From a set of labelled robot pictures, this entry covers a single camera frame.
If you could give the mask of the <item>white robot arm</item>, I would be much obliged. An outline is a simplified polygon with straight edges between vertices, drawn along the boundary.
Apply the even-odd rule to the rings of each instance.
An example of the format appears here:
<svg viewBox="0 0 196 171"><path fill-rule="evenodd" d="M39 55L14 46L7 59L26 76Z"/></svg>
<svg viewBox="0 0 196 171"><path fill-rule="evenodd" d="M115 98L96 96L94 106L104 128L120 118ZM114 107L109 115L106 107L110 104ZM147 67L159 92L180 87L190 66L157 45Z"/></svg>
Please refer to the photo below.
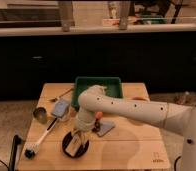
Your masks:
<svg viewBox="0 0 196 171"><path fill-rule="evenodd" d="M114 98L107 96L100 85L93 85L82 91L78 96L78 104L75 129L81 132L88 132L93 128L95 112L104 112L183 136L181 171L196 171L196 106Z"/></svg>

